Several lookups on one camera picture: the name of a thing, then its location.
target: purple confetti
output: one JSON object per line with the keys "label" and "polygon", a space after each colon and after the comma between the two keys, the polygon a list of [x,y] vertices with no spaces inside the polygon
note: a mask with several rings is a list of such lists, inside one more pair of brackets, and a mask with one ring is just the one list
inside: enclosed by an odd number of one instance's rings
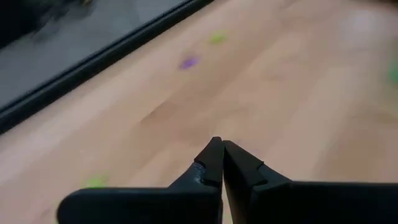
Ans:
{"label": "purple confetti", "polygon": [[181,69],[188,69],[194,65],[196,65],[199,62],[198,58],[195,57],[190,57],[188,59],[186,59],[185,61],[182,62],[180,68]]}

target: black frame edge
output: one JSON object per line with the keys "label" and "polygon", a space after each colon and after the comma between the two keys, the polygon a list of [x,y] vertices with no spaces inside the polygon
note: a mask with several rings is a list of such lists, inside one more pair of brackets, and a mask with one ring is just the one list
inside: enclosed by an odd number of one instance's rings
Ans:
{"label": "black frame edge", "polygon": [[66,95],[214,0],[188,0],[0,108],[0,134]]}

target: black plastic object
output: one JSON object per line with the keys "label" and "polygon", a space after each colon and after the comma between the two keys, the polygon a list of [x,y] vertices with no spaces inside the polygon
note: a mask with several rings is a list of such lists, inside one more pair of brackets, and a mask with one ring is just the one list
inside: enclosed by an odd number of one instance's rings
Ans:
{"label": "black plastic object", "polygon": [[164,189],[83,189],[58,208],[59,224],[220,224],[224,145],[213,138],[194,163]]}
{"label": "black plastic object", "polygon": [[0,108],[0,134],[51,104],[213,0],[186,0],[67,71]]}
{"label": "black plastic object", "polygon": [[235,224],[398,223],[398,184],[296,182],[235,143],[224,144]]}
{"label": "black plastic object", "polygon": [[296,182],[213,138],[169,188],[79,190],[59,224],[220,224],[223,171],[234,224],[398,223],[398,184]]}

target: wooden floor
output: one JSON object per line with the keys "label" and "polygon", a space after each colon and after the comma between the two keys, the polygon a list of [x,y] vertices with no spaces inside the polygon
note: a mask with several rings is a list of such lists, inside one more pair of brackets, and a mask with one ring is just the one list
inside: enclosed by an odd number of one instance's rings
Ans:
{"label": "wooden floor", "polygon": [[397,40],[386,5],[216,0],[0,137],[0,223],[53,224],[96,175],[168,186],[212,136],[291,179],[398,182]]}

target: green confetti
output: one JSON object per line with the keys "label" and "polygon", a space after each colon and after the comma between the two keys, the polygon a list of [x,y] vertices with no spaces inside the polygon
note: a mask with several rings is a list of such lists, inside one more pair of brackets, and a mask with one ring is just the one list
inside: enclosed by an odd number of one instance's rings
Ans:
{"label": "green confetti", "polygon": [[212,44],[219,44],[226,40],[226,35],[222,33],[214,34],[211,36],[210,42]]}
{"label": "green confetti", "polygon": [[398,62],[393,62],[389,69],[389,78],[398,84]]}
{"label": "green confetti", "polygon": [[105,176],[93,177],[85,184],[86,188],[101,188],[106,187],[108,178]]}

